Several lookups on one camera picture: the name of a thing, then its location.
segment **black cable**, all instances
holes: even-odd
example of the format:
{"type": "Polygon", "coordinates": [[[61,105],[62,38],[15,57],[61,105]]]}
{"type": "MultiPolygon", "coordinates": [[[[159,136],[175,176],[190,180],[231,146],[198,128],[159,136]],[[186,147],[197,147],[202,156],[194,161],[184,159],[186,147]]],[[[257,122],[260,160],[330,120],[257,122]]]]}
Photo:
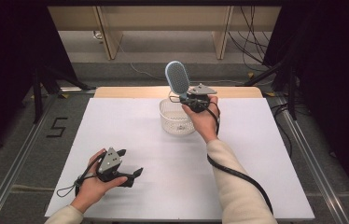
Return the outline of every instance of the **black cable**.
{"type": "Polygon", "coordinates": [[[247,42],[249,42],[250,44],[256,44],[256,45],[262,46],[262,47],[264,47],[264,48],[267,48],[267,47],[268,47],[268,46],[266,46],[266,45],[263,45],[263,44],[260,44],[260,43],[256,43],[256,42],[254,42],[254,41],[251,41],[251,40],[249,40],[249,39],[246,39],[246,38],[241,34],[241,32],[239,32],[239,31],[238,31],[238,35],[239,35],[244,41],[247,41],[247,42]]]}
{"type": "MultiPolygon", "coordinates": [[[[216,116],[209,108],[207,108],[206,106],[200,104],[204,109],[206,109],[207,112],[209,112],[210,115],[212,115],[212,117],[215,119],[215,122],[216,122],[216,134],[218,134],[218,130],[219,130],[219,121],[218,121],[218,118],[219,118],[219,115],[220,115],[220,109],[218,108],[218,105],[214,102],[210,102],[214,105],[217,106],[217,109],[218,109],[218,116],[216,116]]],[[[209,161],[210,164],[212,164],[214,167],[216,167],[217,169],[227,173],[227,174],[230,174],[230,175],[235,175],[247,182],[249,182],[250,184],[254,185],[258,190],[259,192],[261,193],[262,197],[264,198],[265,200],[265,203],[268,205],[268,207],[270,208],[270,211],[271,213],[273,214],[273,209],[272,209],[272,205],[271,205],[271,201],[270,201],[270,198],[268,197],[268,194],[265,192],[265,190],[262,188],[262,186],[256,181],[254,180],[252,177],[248,176],[248,175],[245,175],[245,174],[242,174],[241,172],[239,171],[235,171],[235,170],[232,170],[231,168],[228,168],[226,166],[223,166],[219,163],[217,163],[216,161],[214,161],[212,158],[210,158],[209,154],[207,155],[207,160],[209,161]]]]}
{"type": "Polygon", "coordinates": [[[78,189],[79,187],[82,185],[82,183],[84,182],[84,180],[88,179],[88,178],[92,178],[92,177],[96,177],[96,175],[92,175],[89,177],[85,177],[85,175],[87,175],[88,171],[90,170],[90,168],[93,166],[94,163],[96,163],[98,160],[100,160],[101,158],[103,158],[105,156],[106,152],[103,152],[102,154],[100,154],[98,157],[95,158],[95,160],[93,160],[87,167],[87,169],[84,171],[84,173],[74,182],[74,184],[68,188],[64,188],[64,189],[58,189],[56,191],[56,195],[58,195],[59,197],[63,198],[66,197],[66,195],[68,195],[73,188],[76,188],[76,195],[78,194],[78,189]],[[65,193],[64,195],[60,195],[59,192],[62,190],[66,190],[66,189],[70,189],[67,193],[65,193]]]}
{"type": "Polygon", "coordinates": [[[262,63],[262,61],[258,58],[256,58],[254,55],[252,55],[249,51],[247,51],[244,47],[241,46],[241,44],[239,44],[235,38],[233,38],[232,34],[230,32],[228,32],[230,39],[232,40],[233,44],[235,44],[235,46],[240,49],[242,51],[243,54],[246,54],[247,56],[249,56],[250,58],[252,58],[253,60],[255,60],[258,63],[262,63]]]}
{"type": "Polygon", "coordinates": [[[207,155],[207,160],[210,162],[210,164],[212,164],[217,169],[219,169],[227,174],[235,175],[235,176],[249,182],[250,184],[254,185],[259,190],[259,192],[262,194],[262,197],[264,198],[265,203],[268,205],[271,213],[273,214],[273,209],[272,209],[271,201],[270,201],[270,198],[268,197],[268,194],[265,192],[264,188],[255,179],[253,179],[252,177],[250,177],[248,175],[242,174],[239,171],[232,170],[231,168],[228,168],[226,166],[218,164],[217,162],[212,160],[212,158],[210,158],[209,155],[207,155]]]}
{"type": "Polygon", "coordinates": [[[288,149],[288,156],[291,158],[293,155],[293,144],[291,143],[291,139],[288,136],[288,134],[285,132],[285,129],[283,128],[283,126],[277,121],[277,116],[282,113],[283,111],[287,110],[287,104],[283,104],[283,105],[276,105],[271,107],[271,109],[276,109],[276,111],[273,114],[273,119],[274,122],[276,123],[277,127],[279,127],[279,129],[282,131],[282,133],[285,135],[285,137],[287,138],[288,144],[289,144],[289,149],[288,149]]]}

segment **cable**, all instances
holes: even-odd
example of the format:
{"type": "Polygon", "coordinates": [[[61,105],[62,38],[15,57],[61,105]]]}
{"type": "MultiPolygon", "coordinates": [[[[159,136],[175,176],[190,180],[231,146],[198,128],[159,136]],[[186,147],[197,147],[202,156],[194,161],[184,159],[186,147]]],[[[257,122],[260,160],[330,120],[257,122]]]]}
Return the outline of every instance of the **cable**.
{"type": "Polygon", "coordinates": [[[273,119],[274,119],[274,122],[276,123],[276,125],[279,127],[279,129],[282,131],[282,133],[287,138],[287,141],[289,143],[288,156],[291,158],[292,154],[293,154],[293,144],[291,143],[291,139],[288,136],[288,134],[285,132],[285,129],[283,128],[283,126],[277,121],[277,116],[280,113],[282,113],[283,111],[287,110],[287,104],[273,106],[273,107],[271,107],[271,110],[273,110],[275,108],[277,108],[277,109],[273,114],[273,119]]]}
{"type": "Polygon", "coordinates": [[[239,178],[249,182],[250,184],[254,185],[259,190],[259,192],[261,193],[262,197],[265,200],[265,203],[268,205],[268,207],[270,208],[271,213],[273,214],[273,209],[272,209],[271,201],[270,201],[270,198],[268,197],[268,194],[265,192],[264,188],[255,179],[253,179],[252,177],[250,177],[248,175],[242,174],[239,171],[232,170],[231,168],[228,168],[226,166],[218,164],[212,158],[210,158],[209,155],[207,155],[207,160],[209,161],[210,164],[212,164],[217,169],[219,169],[219,170],[221,170],[221,171],[223,171],[223,172],[225,172],[227,174],[235,175],[235,176],[237,176],[237,177],[239,177],[239,178]]]}
{"type": "Polygon", "coordinates": [[[84,182],[84,180],[88,179],[88,178],[92,178],[92,177],[96,177],[96,175],[91,175],[88,177],[85,177],[88,173],[88,171],[90,170],[90,168],[93,166],[94,163],[96,163],[98,160],[100,160],[101,158],[103,158],[105,156],[107,152],[103,152],[102,154],[100,154],[98,157],[96,157],[87,167],[87,169],[85,169],[84,173],[74,182],[74,184],[68,188],[64,188],[64,189],[58,189],[56,191],[56,195],[58,195],[59,197],[63,198],[66,197],[72,190],[73,188],[76,188],[76,195],[78,194],[78,189],[79,187],[81,187],[82,183],[84,182]],[[65,193],[64,195],[60,195],[59,192],[66,190],[66,189],[70,189],[67,193],[65,193]]]}
{"type": "MultiPolygon", "coordinates": [[[[209,112],[210,115],[212,115],[212,117],[215,119],[215,122],[216,122],[216,134],[218,134],[218,131],[219,131],[219,116],[220,116],[220,109],[218,108],[218,105],[214,102],[210,102],[214,105],[217,106],[217,109],[218,109],[218,116],[216,116],[209,108],[207,108],[206,106],[204,106],[203,104],[200,104],[204,109],[206,109],[207,112],[209,112]]],[[[264,188],[256,181],[254,180],[252,177],[248,176],[248,175],[245,175],[245,174],[242,174],[241,172],[239,171],[235,171],[235,170],[232,170],[231,168],[228,168],[226,166],[223,166],[219,163],[217,163],[216,161],[214,161],[210,156],[209,154],[207,154],[207,160],[209,161],[210,164],[212,164],[214,167],[216,167],[217,169],[227,173],[227,174],[230,174],[230,175],[235,175],[247,182],[249,182],[250,184],[254,185],[258,190],[259,192],[261,193],[262,197],[264,198],[265,200],[265,203],[268,205],[268,207],[270,208],[270,211],[271,213],[273,213],[273,209],[272,209],[272,205],[271,205],[271,201],[268,197],[268,194],[265,192],[264,188]]]]}

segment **clear plastic container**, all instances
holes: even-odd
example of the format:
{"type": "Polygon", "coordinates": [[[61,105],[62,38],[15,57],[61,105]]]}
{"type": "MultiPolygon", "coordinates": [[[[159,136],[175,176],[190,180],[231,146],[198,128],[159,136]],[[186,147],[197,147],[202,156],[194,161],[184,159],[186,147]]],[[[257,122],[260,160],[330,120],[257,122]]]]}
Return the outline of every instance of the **clear plastic container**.
{"type": "Polygon", "coordinates": [[[173,103],[169,99],[160,102],[162,128],[172,134],[189,134],[195,132],[191,119],[184,112],[180,103],[173,103]]]}

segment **forearm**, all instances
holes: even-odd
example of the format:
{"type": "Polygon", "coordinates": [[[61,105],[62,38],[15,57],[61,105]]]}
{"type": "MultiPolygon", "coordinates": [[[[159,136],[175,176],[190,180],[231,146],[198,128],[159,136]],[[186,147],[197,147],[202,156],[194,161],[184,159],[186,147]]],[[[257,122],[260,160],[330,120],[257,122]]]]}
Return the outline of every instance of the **forearm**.
{"type": "MultiPolygon", "coordinates": [[[[224,142],[218,139],[208,142],[207,152],[215,162],[247,175],[233,151],[224,142]]],[[[213,172],[223,209],[223,223],[276,223],[256,187],[216,168],[213,168],[213,172]]]]}
{"type": "Polygon", "coordinates": [[[83,215],[72,205],[58,210],[47,221],[46,224],[79,224],[83,219],[83,215]]]}

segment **white tabletop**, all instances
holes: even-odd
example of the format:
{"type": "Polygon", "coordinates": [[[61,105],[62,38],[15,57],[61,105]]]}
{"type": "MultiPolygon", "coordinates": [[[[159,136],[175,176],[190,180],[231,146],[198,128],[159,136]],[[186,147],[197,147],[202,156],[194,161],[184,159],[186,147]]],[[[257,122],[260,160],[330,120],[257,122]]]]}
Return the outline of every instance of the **white tabletop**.
{"type": "MultiPolygon", "coordinates": [[[[122,221],[212,221],[221,219],[212,167],[197,133],[176,136],[161,127],[161,99],[90,99],[55,190],[69,187],[99,149],[127,149],[119,171],[144,167],[132,188],[115,188],[84,217],[122,221]]],[[[220,99],[219,138],[270,197],[278,220],[314,214],[263,98],[220,99]]],[[[46,216],[69,204],[53,194],[46,216]]]]}

